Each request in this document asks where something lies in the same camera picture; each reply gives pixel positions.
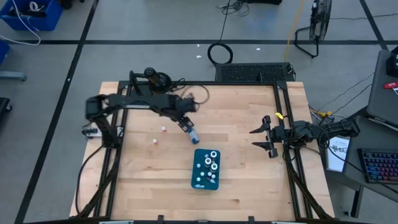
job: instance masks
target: wooden tabletop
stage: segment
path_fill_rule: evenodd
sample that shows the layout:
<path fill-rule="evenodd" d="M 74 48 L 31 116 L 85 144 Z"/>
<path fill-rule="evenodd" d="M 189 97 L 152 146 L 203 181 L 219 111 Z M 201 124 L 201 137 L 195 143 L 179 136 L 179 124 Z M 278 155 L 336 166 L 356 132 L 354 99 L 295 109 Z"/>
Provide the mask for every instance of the wooden tabletop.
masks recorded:
<path fill-rule="evenodd" d="M 117 82 L 104 82 L 100 93 L 116 93 L 117 87 Z M 165 220 L 242 221 L 248 216 L 258 221 L 294 220 L 281 144 L 275 145 L 279 157 L 270 159 L 263 149 L 251 144 L 265 141 L 266 134 L 249 134 L 261 125 L 261 119 L 267 114 L 271 116 L 272 126 L 279 123 L 274 115 L 272 87 L 207 88 L 210 100 L 197 113 L 188 114 L 200 138 L 197 145 L 170 119 L 148 110 L 129 111 L 112 219 L 156 220 L 158 215 L 164 215 Z M 294 120 L 311 121 L 303 83 L 288 83 L 288 88 Z M 188 90 L 190 92 L 197 101 L 206 96 L 197 86 Z M 282 91 L 280 98 L 285 108 Z M 100 144 L 100 139 L 89 140 L 85 158 Z M 308 146 L 318 150 L 315 142 Z M 216 191 L 197 190 L 190 185 L 193 153 L 197 148 L 221 152 L 220 186 Z M 98 188 L 104 152 L 95 155 L 81 175 L 80 209 Z M 309 191 L 334 217 L 320 156 L 308 149 L 302 149 L 301 155 Z M 302 195 L 297 192 L 304 217 Z M 107 199 L 105 192 L 102 215 Z M 72 206 L 70 215 L 75 214 Z"/>

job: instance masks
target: white cable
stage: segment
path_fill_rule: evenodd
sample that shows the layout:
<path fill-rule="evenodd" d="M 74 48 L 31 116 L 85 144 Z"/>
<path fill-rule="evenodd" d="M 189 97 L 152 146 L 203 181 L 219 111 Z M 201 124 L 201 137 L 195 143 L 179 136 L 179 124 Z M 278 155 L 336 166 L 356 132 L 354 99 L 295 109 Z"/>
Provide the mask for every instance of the white cable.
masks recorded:
<path fill-rule="evenodd" d="M 11 42 L 17 43 L 17 44 L 26 44 L 26 45 L 31 45 L 31 46 L 37 46 L 37 45 L 39 45 L 39 44 L 41 43 L 42 39 L 39 37 L 39 35 L 37 35 L 34 31 L 32 31 L 32 30 L 29 28 L 29 26 L 27 26 L 27 25 L 25 24 L 25 22 L 21 19 L 21 16 L 19 15 L 18 7 L 17 7 L 17 4 L 15 3 L 15 0 L 12 0 L 12 3 L 14 3 L 15 11 L 17 12 L 17 16 L 18 16 L 19 20 L 21 21 L 21 23 L 22 23 L 29 31 L 31 31 L 31 32 L 37 37 L 37 39 L 38 39 L 38 40 L 37 40 L 37 43 L 36 43 L 36 44 L 31 44 L 31 43 L 27 43 L 27 42 L 19 42 L 19 41 L 16 41 L 16 40 L 8 39 L 7 37 L 2 36 L 2 35 L 0 35 L 0 37 L 1 37 L 2 39 L 4 39 L 4 40 L 8 40 L 8 41 L 11 41 Z"/>

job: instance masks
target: keyboard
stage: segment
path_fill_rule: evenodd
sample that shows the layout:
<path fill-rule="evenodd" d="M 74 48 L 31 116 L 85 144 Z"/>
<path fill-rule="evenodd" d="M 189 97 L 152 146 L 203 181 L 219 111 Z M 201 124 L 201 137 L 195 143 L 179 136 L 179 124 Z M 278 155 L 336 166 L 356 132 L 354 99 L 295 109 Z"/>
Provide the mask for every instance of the keyboard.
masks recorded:
<path fill-rule="evenodd" d="M 398 184 L 398 150 L 358 149 L 367 183 Z"/>

